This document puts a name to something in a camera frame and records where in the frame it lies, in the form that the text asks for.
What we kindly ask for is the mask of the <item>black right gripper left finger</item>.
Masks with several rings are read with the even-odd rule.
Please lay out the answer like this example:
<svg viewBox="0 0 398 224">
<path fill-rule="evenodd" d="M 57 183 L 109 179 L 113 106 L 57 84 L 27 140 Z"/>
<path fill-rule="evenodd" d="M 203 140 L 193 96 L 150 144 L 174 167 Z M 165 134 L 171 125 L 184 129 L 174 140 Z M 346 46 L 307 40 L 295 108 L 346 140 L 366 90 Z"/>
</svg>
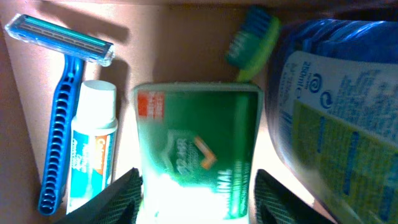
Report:
<svg viewBox="0 0 398 224">
<path fill-rule="evenodd" d="M 55 224 L 135 224 L 142 201 L 141 186 L 142 176 L 132 168 Z"/>
</svg>

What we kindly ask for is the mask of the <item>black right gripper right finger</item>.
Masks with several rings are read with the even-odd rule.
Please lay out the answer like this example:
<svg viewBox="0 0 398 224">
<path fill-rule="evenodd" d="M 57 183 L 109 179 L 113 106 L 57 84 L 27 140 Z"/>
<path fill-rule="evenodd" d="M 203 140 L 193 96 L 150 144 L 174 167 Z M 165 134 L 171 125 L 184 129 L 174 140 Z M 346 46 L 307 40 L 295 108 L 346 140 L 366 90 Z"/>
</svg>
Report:
<svg viewBox="0 0 398 224">
<path fill-rule="evenodd" d="M 264 169 L 257 171 L 254 199 L 260 224 L 332 224 Z"/>
</svg>

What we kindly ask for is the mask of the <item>white teal toothpaste tube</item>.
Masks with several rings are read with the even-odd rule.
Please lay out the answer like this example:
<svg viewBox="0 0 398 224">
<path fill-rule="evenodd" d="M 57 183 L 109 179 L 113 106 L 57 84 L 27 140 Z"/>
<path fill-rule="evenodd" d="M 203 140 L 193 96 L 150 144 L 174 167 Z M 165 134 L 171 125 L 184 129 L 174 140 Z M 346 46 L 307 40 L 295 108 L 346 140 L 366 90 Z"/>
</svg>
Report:
<svg viewBox="0 0 398 224">
<path fill-rule="evenodd" d="M 111 184 L 118 128 L 116 86 L 102 80 L 84 81 L 71 128 L 67 213 Z"/>
</svg>

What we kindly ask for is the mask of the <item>green soap bar pack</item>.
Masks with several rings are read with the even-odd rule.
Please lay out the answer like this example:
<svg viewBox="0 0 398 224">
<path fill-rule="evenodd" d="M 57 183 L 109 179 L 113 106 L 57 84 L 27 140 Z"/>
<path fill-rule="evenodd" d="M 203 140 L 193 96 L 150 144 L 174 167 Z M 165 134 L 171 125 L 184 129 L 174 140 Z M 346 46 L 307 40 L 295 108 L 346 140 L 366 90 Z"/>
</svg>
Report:
<svg viewBox="0 0 398 224">
<path fill-rule="evenodd" d="M 140 223 L 248 223 L 263 92 L 251 83 L 145 83 L 131 93 Z"/>
</svg>

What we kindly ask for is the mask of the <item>clear pump bottle blue liquid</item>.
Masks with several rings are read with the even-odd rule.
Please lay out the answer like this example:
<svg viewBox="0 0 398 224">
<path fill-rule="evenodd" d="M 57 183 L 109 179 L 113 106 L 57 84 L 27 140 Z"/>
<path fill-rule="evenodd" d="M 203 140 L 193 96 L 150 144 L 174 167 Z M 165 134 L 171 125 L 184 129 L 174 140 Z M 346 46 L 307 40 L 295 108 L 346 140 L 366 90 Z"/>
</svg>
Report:
<svg viewBox="0 0 398 224">
<path fill-rule="evenodd" d="M 281 161 L 340 223 L 397 222 L 397 23 L 282 29 L 266 116 Z"/>
</svg>

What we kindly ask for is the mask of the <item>green white toothbrush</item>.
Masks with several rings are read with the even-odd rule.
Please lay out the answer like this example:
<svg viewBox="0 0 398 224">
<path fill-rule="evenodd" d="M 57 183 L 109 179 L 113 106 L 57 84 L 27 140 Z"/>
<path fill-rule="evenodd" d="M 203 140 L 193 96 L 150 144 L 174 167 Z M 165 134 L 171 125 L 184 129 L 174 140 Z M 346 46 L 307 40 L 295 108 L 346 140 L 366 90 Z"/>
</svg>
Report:
<svg viewBox="0 0 398 224">
<path fill-rule="evenodd" d="M 263 7 L 248 9 L 226 53 L 226 61 L 239 69 L 236 81 L 248 82 L 262 70 L 277 43 L 280 28 L 280 20 Z"/>
</svg>

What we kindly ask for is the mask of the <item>blue disposable razor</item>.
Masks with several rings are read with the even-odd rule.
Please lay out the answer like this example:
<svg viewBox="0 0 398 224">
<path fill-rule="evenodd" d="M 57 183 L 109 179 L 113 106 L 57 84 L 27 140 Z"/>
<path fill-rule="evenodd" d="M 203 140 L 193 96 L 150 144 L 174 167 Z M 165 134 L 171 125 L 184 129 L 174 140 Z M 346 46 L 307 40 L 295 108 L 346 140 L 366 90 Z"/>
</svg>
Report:
<svg viewBox="0 0 398 224">
<path fill-rule="evenodd" d="M 14 39 L 64 56 L 63 73 L 53 93 L 44 174 L 37 204 L 40 214 L 51 216 L 58 210 L 66 191 L 71 123 L 76 115 L 85 63 L 110 66 L 115 57 L 115 46 L 27 14 L 16 14 L 5 29 Z"/>
</svg>

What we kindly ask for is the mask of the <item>white box with pink interior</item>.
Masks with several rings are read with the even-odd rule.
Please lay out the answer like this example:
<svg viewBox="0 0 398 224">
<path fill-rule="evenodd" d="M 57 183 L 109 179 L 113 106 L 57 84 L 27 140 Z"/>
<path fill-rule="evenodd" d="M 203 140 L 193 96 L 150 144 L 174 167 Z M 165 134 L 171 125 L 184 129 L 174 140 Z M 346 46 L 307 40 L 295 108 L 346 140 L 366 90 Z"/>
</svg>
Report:
<svg viewBox="0 0 398 224">
<path fill-rule="evenodd" d="M 118 128 L 111 184 L 132 168 L 142 176 L 132 90 L 145 83 L 251 83 L 263 92 L 261 118 L 249 185 L 250 215 L 256 215 L 254 184 L 264 169 L 332 222 L 331 213 L 281 161 L 266 116 L 269 64 L 248 82 L 226 61 L 234 35 L 251 6 L 263 7 L 282 29 L 305 21 L 337 19 L 397 23 L 396 1 L 144 1 L 136 6 L 95 1 L 3 1 L 1 3 L 1 222 L 49 223 L 39 213 L 53 93 L 62 76 L 60 52 L 9 36 L 5 26 L 16 14 L 96 37 L 115 46 L 111 65 L 86 62 L 81 83 L 102 80 L 116 86 Z M 136 223 L 143 206 L 142 201 Z"/>
</svg>

